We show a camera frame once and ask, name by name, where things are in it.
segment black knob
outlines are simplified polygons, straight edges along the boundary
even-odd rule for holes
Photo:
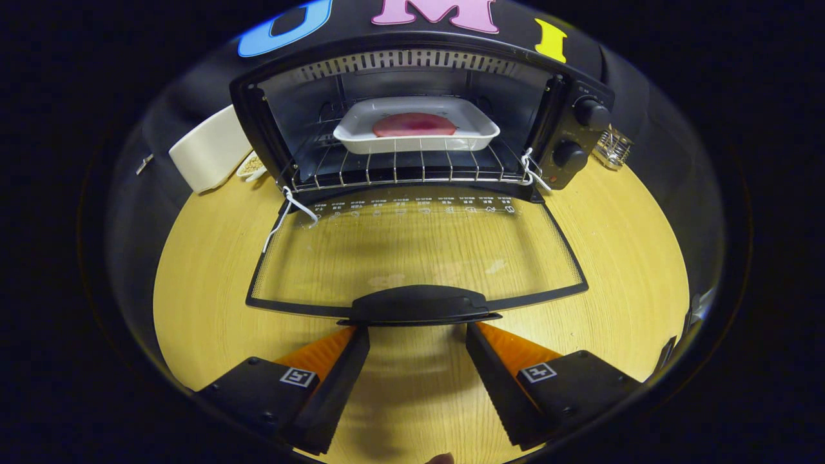
[[[573,110],[576,113],[576,121],[593,130],[607,130],[607,126],[611,123],[611,113],[592,98],[579,100]]]
[[[587,164],[587,153],[575,142],[562,142],[553,152],[553,162],[563,171],[577,173]]]

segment white baking dish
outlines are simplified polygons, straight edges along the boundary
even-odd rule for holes
[[[405,135],[378,137],[372,126],[399,113],[443,116],[455,127],[453,135]],[[388,97],[358,102],[346,112],[332,132],[353,154],[398,151],[476,151],[487,147],[499,132],[498,126],[474,104],[455,97]]]

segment pink letter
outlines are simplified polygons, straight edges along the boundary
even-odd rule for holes
[[[407,11],[409,3],[429,22],[436,23],[444,19],[453,8],[458,14],[450,18],[453,26],[472,31],[497,34],[498,28],[493,24],[490,3],[496,0],[384,0],[381,14],[372,18],[373,24],[407,24],[416,20],[416,16]]]

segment oven door handle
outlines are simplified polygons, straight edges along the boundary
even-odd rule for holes
[[[475,291],[439,285],[410,285],[377,291],[352,302],[341,325],[440,325],[499,319]]]

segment wood surface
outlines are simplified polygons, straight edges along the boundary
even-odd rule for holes
[[[628,167],[612,172],[596,160],[591,160],[567,188],[545,195],[545,200],[567,236],[590,289],[509,310],[503,313],[503,319],[491,324],[562,354],[587,349],[643,381],[652,373],[665,342],[681,333],[689,304],[685,265],[664,214]],[[156,276],[155,328],[172,373],[195,391],[246,357],[277,359],[340,329],[335,320],[245,305],[263,240],[282,202],[283,196],[269,176],[252,183],[231,178],[214,192],[192,195],[172,228]],[[525,275],[524,268],[515,266],[516,258],[554,256],[552,247],[543,248],[546,245],[535,242],[542,233],[537,228],[539,211],[524,207],[518,208],[515,219],[505,215],[473,218],[473,239],[487,244],[485,249],[510,250],[508,256],[514,260],[513,266],[503,268],[499,287],[494,288],[497,279],[487,278],[486,274],[473,282],[500,292],[510,287],[521,291],[544,285],[525,283],[520,277]],[[291,218],[302,221],[297,215]],[[302,224],[285,225],[285,230],[297,233]],[[353,240],[363,241],[367,236],[357,234],[356,222],[341,224],[349,224],[338,227],[348,230],[346,233],[329,234],[319,225],[313,235],[305,230],[302,236],[326,234],[320,241],[307,240],[316,244],[331,242],[324,245],[328,250],[340,249]],[[433,234],[445,234],[445,240],[453,240],[455,247],[448,250],[462,249],[458,243],[466,236],[456,234],[455,228],[434,228],[430,227],[434,223],[426,221],[423,224],[427,227],[408,231],[402,252],[387,251],[394,240],[403,237],[396,231],[374,237],[375,249],[368,253],[350,249],[358,259],[349,258],[347,266],[352,273],[361,274],[354,281],[341,277],[341,286],[352,285],[354,294],[370,288],[369,282],[377,287],[397,284],[397,277],[395,281],[374,279],[386,277],[387,260],[407,260],[407,266],[413,262],[417,263],[413,268],[427,269],[436,250],[415,245],[431,243]],[[513,235],[519,233],[518,224],[526,225],[527,232],[522,233],[520,241],[513,242]],[[344,263],[334,262],[346,261],[346,257],[295,250],[290,260],[303,264],[295,269],[314,268],[319,276],[333,280],[345,274],[339,272],[346,269]],[[455,252],[454,263],[461,261],[461,265],[442,274],[468,278],[472,272],[468,271],[467,260],[460,259],[463,255],[471,253]],[[498,259],[495,253],[486,258]],[[555,269],[561,267],[542,263],[550,261],[539,259],[527,267],[542,271],[551,280],[547,285],[562,285],[559,276],[563,274],[553,277]],[[433,278],[432,272],[417,275],[419,280]],[[336,298],[312,294],[315,287],[306,282],[301,285],[311,298],[327,298],[328,302]],[[279,292],[276,294],[286,295],[283,290]],[[292,294],[290,298],[300,295]],[[492,464],[526,454],[508,442],[464,349],[462,332],[462,328],[450,326],[371,328],[370,354],[330,451],[319,459],[335,463],[423,463],[436,454],[452,452],[458,463]]]

